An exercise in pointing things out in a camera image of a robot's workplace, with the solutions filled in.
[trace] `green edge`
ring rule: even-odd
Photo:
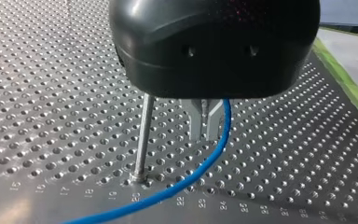
[[[358,86],[351,79],[351,76],[330,54],[319,38],[316,38],[313,43],[313,51],[358,109]]]

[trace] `robot end effector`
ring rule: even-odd
[[[190,139],[200,139],[202,113],[208,114],[206,136],[214,140],[223,108],[212,99],[287,90],[310,52],[320,19],[319,0],[111,0],[109,7],[120,62],[130,82],[146,92],[138,180],[154,96],[182,99]]]

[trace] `hole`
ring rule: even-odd
[[[165,179],[165,175],[159,174],[156,176],[157,181],[163,181]]]
[[[212,189],[212,188],[209,188],[209,189],[207,189],[206,190],[209,194],[214,194],[214,189]]]
[[[77,171],[77,166],[76,165],[71,165],[69,168],[68,168],[68,171],[71,172],[71,173],[74,173]]]
[[[230,197],[234,197],[234,196],[235,196],[235,191],[234,191],[234,190],[229,190],[229,191],[227,192],[227,194],[228,194],[228,196],[230,196]]]
[[[121,176],[123,174],[123,172],[121,171],[121,170],[115,170],[114,172],[113,172],[113,176],[115,176],[115,177],[119,177],[119,176]]]
[[[188,186],[186,189],[188,192],[194,192],[194,190],[196,190],[196,188],[194,188],[194,186]]]

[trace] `metal breadboard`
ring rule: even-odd
[[[182,180],[216,142],[157,99],[149,178],[131,185],[143,94],[107,0],[0,0],[0,223],[58,223]],[[311,54],[296,85],[232,100],[226,152],[198,184],[117,223],[358,223],[358,111]]]

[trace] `metal bracket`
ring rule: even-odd
[[[190,140],[200,140],[202,114],[206,114],[206,139],[213,141],[218,138],[220,119],[224,115],[222,100],[181,100],[182,108],[190,118]]]

